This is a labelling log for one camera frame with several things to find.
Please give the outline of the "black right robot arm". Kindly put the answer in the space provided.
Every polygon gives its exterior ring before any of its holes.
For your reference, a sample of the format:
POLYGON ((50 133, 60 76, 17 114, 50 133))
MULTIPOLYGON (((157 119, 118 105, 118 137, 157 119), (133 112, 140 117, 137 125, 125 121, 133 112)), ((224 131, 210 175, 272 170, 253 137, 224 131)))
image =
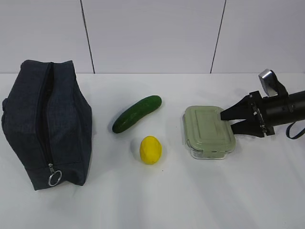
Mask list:
POLYGON ((262 97, 259 91, 221 112, 224 121, 241 119, 231 125, 234 134, 265 137, 274 135, 274 127, 305 119, 305 92, 262 97))

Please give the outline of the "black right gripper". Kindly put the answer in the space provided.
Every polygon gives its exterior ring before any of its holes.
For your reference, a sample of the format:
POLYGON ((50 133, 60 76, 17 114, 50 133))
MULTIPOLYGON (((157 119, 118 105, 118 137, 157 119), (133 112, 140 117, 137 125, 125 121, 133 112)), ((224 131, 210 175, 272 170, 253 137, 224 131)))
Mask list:
POLYGON ((231 125, 234 135, 250 135, 259 138, 274 135, 274 128, 266 121, 266 110, 259 91, 245 96, 238 103, 220 113, 221 120, 242 119, 231 125))

